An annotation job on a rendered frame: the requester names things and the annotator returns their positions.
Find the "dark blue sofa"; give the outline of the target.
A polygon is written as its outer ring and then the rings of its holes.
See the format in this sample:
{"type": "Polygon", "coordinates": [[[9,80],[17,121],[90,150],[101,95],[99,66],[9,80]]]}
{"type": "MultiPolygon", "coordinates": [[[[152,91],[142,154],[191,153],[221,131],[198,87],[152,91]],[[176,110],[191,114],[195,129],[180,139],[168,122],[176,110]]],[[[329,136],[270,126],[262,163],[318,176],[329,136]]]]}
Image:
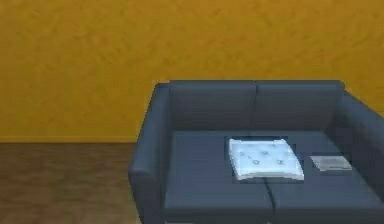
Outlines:
{"type": "Polygon", "coordinates": [[[141,224],[384,224],[384,117],[338,80],[159,83],[128,177],[141,224]],[[230,139],[284,139],[304,179],[238,180],[230,139]]]}

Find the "pale blue cushion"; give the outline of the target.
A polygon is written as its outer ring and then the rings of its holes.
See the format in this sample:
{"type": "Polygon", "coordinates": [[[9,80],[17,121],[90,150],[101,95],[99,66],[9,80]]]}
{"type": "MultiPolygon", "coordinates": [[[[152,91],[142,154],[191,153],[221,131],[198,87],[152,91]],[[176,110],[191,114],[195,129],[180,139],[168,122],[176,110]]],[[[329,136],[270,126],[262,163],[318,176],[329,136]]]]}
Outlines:
{"type": "Polygon", "coordinates": [[[304,172],[293,149],[284,139],[229,140],[230,161],[236,178],[284,178],[302,181],[304,172]]]}

